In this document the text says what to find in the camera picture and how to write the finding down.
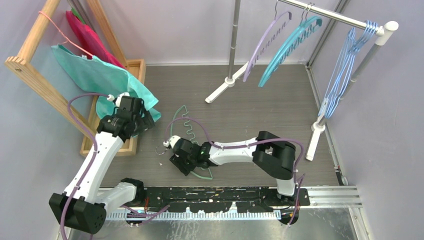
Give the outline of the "red cloth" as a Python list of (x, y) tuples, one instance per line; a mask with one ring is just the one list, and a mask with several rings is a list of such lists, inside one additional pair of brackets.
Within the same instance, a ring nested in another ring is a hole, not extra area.
[(78, 39), (80, 46), (84, 50), (98, 57), (104, 62), (113, 64), (123, 69), (125, 68), (125, 66), (122, 65), (117, 60), (117, 58), (106, 49), (98, 34), (94, 32), (94, 30), (92, 30), (87, 24), (82, 23), (71, 11), (66, 11), (65, 17), (71, 30)]

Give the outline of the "pink hanger on rack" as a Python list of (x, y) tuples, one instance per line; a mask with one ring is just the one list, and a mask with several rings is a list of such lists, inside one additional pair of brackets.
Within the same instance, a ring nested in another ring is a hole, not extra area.
[(43, 15), (44, 17), (46, 17), (48, 19), (48, 21), (56, 28), (56, 30), (61, 34), (61, 36), (65, 39), (65, 41), (63, 42), (63, 44), (65, 43), (70, 43), (71, 45), (73, 45), (74, 47), (76, 47), (77, 49), (81, 50), (82, 52), (84, 52), (87, 56), (93, 57), (93, 54), (91, 54), (90, 52), (88, 52), (87, 50), (85, 50), (84, 48), (82, 48), (81, 46), (79, 46), (78, 44), (74, 43), (72, 40), (70, 40), (65, 34), (64, 32), (56, 25), (56, 23), (43, 11), (39, 11), (39, 14)]

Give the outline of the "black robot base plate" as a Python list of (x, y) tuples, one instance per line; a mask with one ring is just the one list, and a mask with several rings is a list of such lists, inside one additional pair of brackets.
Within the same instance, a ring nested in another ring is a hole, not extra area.
[(144, 199), (124, 204), (135, 209), (145, 206), (157, 212), (168, 206), (170, 213), (226, 213), (232, 206), (238, 213), (266, 213), (276, 209), (294, 207), (295, 200), (301, 207), (310, 206), (309, 193), (301, 188), (294, 196), (283, 196), (274, 187), (225, 186), (225, 187), (146, 187)]

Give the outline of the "green notched hanger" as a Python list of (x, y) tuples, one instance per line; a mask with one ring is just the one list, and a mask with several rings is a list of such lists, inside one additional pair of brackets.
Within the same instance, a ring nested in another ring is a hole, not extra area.
[[(184, 118), (188, 117), (189, 111), (187, 109), (186, 105), (182, 105), (175, 113), (172, 118), (172, 120), (175, 120), (178, 117)], [(189, 141), (193, 144), (198, 144), (199, 142), (196, 140), (196, 134), (193, 132), (193, 125), (190, 123), (190, 120), (186, 120), (183, 122), (183, 126), (186, 128), (186, 136), (190, 137)], [(202, 180), (209, 180), (212, 181), (213, 174), (210, 168), (200, 168), (201, 170), (208, 170), (209, 176), (203, 176), (199, 175), (196, 172), (194, 172), (194, 169), (196, 166), (190, 166), (190, 163), (187, 160), (181, 160), (178, 156), (173, 156), (169, 159), (173, 164), (176, 164), (175, 166), (185, 175), (192, 174), (195, 177), (202, 179)]]

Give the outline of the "purple notched hanger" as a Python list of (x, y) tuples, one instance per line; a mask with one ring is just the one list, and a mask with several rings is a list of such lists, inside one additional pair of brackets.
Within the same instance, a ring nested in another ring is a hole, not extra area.
[(287, 10), (282, 13), (277, 11), (278, 3), (274, 6), (274, 18), (271, 23), (268, 25), (267, 29), (259, 39), (257, 46), (255, 47), (249, 61), (247, 62), (242, 81), (246, 82), (249, 78), (249, 75), (255, 65), (258, 63), (258, 60), (264, 55), (264, 53), (279, 39), (282, 38), (284, 30), (290, 24), (293, 19), (293, 13), (290, 10)]

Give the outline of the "metal garment rack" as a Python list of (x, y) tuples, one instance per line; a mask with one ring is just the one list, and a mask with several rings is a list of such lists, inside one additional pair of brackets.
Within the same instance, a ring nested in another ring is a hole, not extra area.
[[(286, 4), (302, 9), (308, 5), (299, 0), (287, 0)], [(305, 158), (308, 161), (314, 159), (320, 135), (326, 130), (327, 120), (334, 114), (339, 103), (348, 94), (377, 51), (386, 44), (399, 28), (399, 24), (396, 21), (378, 25), (375, 22), (368, 20), (359, 21), (317, 6), (312, 6), (310, 12), (315, 13), (317, 17), (326, 17), (345, 23), (352, 26), (353, 29), (346, 36), (343, 48), (336, 61), (336, 66), (328, 82), (317, 119), (311, 126), (312, 135), (305, 154)], [(355, 29), (363, 30), (363, 34), (359, 38), (355, 38)]]

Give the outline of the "teal cloth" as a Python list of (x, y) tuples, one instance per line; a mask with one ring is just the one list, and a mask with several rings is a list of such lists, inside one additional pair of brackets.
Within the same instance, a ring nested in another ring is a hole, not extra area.
[(75, 55), (60, 44), (52, 46), (51, 49), (59, 65), (83, 91), (115, 97), (129, 93), (131, 97), (144, 100), (144, 106), (152, 115), (154, 122), (161, 118), (161, 113), (154, 109), (159, 100), (129, 71), (105, 62), (97, 56), (88, 59), (85, 56)]

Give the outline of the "wooden clothes rack frame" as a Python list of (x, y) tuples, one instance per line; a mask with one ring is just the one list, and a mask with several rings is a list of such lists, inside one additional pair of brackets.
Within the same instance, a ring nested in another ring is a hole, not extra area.
[[(91, 143), (88, 133), (83, 128), (88, 128), (90, 133), (94, 133), (95, 124), (100, 121), (96, 115), (96, 100), (93, 98), (93, 102), (90, 107), (88, 118), (84, 118), (74, 107), (71, 108), (71, 112), (75, 117), (81, 121), (82, 125), (79, 126), (68, 113), (68, 101), (59, 91), (31, 64), (31, 61), (42, 41), (46, 29), (50, 23), (50, 19), (55, 14), (60, 1), (58, 0), (45, 0), (43, 1), (42, 7), (31, 7), (30, 10), (38, 13), (42, 11), (42, 14), (38, 14), (37, 17), (31, 18), (31, 28), (23, 41), (19, 52), (16, 56), (9, 56), (4, 64), (13, 72), (18, 78), (20, 78), (26, 85), (28, 85), (35, 93), (43, 98), (48, 104), (50, 104), (58, 113), (60, 113), (68, 122), (73, 124), (81, 133), (84, 134), (80, 154), (86, 156), (89, 152), (88, 144)], [(104, 12), (104, 9), (98, 0), (88, 1), (88, 6), (91, 9), (95, 19), (100, 25), (101, 31), (106, 37), (106, 41), (112, 49), (112, 52), (116, 57), (124, 64), (126, 69), (135, 76), (139, 82), (145, 82), (146, 75), (146, 63), (144, 59), (126, 59), (119, 41), (117, 40), (109, 20)]]

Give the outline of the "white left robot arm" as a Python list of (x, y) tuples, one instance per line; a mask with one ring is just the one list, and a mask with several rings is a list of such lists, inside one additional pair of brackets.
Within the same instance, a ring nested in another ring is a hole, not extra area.
[(92, 147), (73, 180), (62, 193), (53, 193), (48, 202), (64, 240), (66, 228), (94, 235), (104, 225), (107, 214), (128, 203), (141, 206), (146, 200), (144, 183), (128, 177), (98, 194), (112, 160), (124, 143), (155, 125), (142, 98), (124, 92), (117, 97), (109, 94), (106, 99), (115, 105), (112, 113), (99, 120), (95, 134), (89, 134)]

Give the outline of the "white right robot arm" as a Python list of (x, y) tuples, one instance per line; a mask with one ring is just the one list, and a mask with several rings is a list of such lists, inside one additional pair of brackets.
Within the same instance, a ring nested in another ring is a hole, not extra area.
[(254, 163), (276, 180), (277, 198), (283, 205), (297, 199), (295, 184), (294, 144), (268, 131), (238, 142), (204, 142), (201, 145), (177, 135), (169, 137), (163, 146), (171, 149), (170, 161), (187, 176), (195, 168), (208, 169), (229, 163)]

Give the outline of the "teal notched hanger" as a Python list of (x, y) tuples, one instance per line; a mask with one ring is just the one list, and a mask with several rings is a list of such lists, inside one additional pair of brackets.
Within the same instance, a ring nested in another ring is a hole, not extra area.
[[(279, 50), (274, 55), (273, 59), (269, 62), (267, 68), (263, 72), (261, 79), (258, 83), (258, 87), (263, 87), (266, 82), (269, 80), (269, 78), (272, 76), (273, 72), (275, 72), (279, 65), (281, 65), (285, 59), (302, 43), (305, 39), (309, 37), (310, 34), (314, 33), (316, 29), (319, 29), (322, 26), (322, 19), (319, 16), (313, 16), (308, 19), (308, 12), (311, 10), (312, 6), (314, 6), (314, 3), (308, 4), (301, 15), (301, 21), (297, 28), (290, 34), (290, 36), (285, 40), (285, 42), (281, 45)], [(283, 14), (281, 14), (279, 17), (275, 17), (273, 22), (269, 25), (267, 30), (265, 31), (264, 35), (259, 41), (258, 46), (256, 47), (256, 50), (254, 52), (254, 55), (252, 56), (249, 63), (251, 64), (251, 67), (253, 67), (253, 63), (256, 63), (256, 58), (259, 57), (260, 54), (256, 54), (259, 51), (259, 47), (264, 41), (266, 35), (271, 30), (272, 26), (276, 23), (276, 21), (284, 16), (285, 14), (288, 14), (288, 21), (292, 19), (292, 13), (290, 11), (287, 11)]]
[(263, 87), (271, 78), (272, 74), (286, 60), (286, 58), (289, 57), (307, 38), (313, 35), (323, 25), (321, 17), (308, 17), (309, 12), (314, 5), (314, 3), (310, 2), (303, 10), (298, 27), (289, 35), (269, 62), (260, 78), (258, 87)]

